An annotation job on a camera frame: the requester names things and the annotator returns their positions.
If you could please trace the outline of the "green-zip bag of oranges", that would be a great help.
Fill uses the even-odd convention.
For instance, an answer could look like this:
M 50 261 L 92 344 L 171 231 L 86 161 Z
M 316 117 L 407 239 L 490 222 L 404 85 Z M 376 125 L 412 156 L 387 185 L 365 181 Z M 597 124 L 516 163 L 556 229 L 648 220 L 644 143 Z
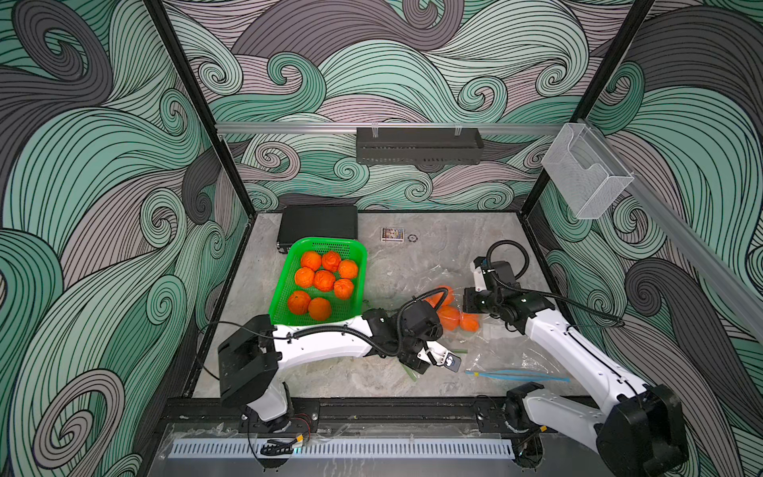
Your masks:
M 544 381 L 558 376 L 540 347 L 518 332 L 507 331 L 485 315 L 469 314 L 455 304 L 452 288 L 425 301 L 439 318 L 444 334 L 426 344 L 421 359 L 428 365 L 504 381 Z

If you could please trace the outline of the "blue-zip bag of oranges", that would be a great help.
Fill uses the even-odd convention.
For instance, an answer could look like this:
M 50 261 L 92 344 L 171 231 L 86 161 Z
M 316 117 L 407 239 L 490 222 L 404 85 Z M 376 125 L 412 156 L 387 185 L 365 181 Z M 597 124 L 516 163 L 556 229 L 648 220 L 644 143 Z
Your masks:
M 517 355 L 510 356 L 460 350 L 457 355 L 465 359 L 464 373 L 471 377 L 516 383 L 573 382 L 560 365 L 535 350 L 521 350 Z

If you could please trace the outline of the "orange fruit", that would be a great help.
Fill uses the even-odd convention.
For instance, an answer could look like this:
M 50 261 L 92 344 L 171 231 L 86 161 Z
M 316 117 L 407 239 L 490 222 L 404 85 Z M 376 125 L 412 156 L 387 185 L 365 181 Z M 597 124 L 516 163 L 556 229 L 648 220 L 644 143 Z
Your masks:
M 354 293 L 355 285 L 348 278 L 340 278 L 334 282 L 333 291 L 340 300 L 349 300 Z
M 318 270 L 314 274 L 313 286 L 321 292 L 330 292 L 334 289 L 336 276 L 329 270 Z
M 337 272 L 341 266 L 342 258 L 333 250 L 330 250 L 330 252 L 326 252 L 326 254 L 323 254 L 321 258 L 321 264 L 322 268 L 324 270 L 328 270 L 329 272 Z
M 294 291 L 287 300 L 287 308 L 290 313 L 302 316 L 308 313 L 311 297 L 303 290 Z
M 313 298 L 308 305 L 309 316 L 316 321 L 327 321 L 332 315 L 331 303 L 323 297 Z
M 355 260 L 342 260 L 339 264 L 338 273 L 342 279 L 352 280 L 358 277 L 360 268 Z
M 312 268 L 299 268 L 294 274 L 294 283 L 300 288 L 310 288 L 313 286 L 315 271 Z

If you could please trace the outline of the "orange fruit taken out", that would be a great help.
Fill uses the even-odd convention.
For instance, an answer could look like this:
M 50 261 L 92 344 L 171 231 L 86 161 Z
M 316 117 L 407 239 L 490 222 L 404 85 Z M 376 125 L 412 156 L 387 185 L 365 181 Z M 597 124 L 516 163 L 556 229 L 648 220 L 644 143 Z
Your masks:
M 308 252 L 304 252 L 300 258 L 300 267 L 301 268 L 309 268 L 313 271 L 321 270 L 323 264 L 322 256 L 319 254 L 319 252 L 314 252 L 314 250 L 308 250 Z

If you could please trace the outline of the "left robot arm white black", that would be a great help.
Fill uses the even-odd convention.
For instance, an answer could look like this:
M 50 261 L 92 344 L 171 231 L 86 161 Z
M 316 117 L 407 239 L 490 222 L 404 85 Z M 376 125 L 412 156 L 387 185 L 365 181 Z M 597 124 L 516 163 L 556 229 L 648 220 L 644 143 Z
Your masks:
M 221 320 L 234 328 L 218 347 L 221 406 L 245 407 L 260 421 L 277 423 L 291 413 L 290 395 L 276 381 L 278 374 L 329 359 L 393 358 L 420 374 L 456 364 L 458 358 L 438 343 L 443 326 L 437 312 L 449 295 L 448 288 L 437 287 L 392 314 L 370 309 L 336 324 L 274 325 L 267 314 L 244 324 Z

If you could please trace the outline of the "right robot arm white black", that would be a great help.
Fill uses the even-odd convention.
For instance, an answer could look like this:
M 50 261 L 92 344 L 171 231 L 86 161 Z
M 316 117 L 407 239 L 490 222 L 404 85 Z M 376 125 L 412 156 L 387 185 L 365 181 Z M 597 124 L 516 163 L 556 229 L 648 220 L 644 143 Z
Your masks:
M 667 386 L 652 386 L 596 348 L 556 308 L 560 296 L 518 283 L 522 272 L 493 252 L 514 240 L 491 244 L 473 260 L 474 284 L 465 289 L 468 313 L 501 320 L 544 348 L 583 385 L 593 405 L 561 397 L 535 381 L 507 393 L 505 415 L 511 429 L 532 442 L 542 427 L 596 452 L 616 476 L 662 476 L 687 463 L 689 439 L 680 398 Z

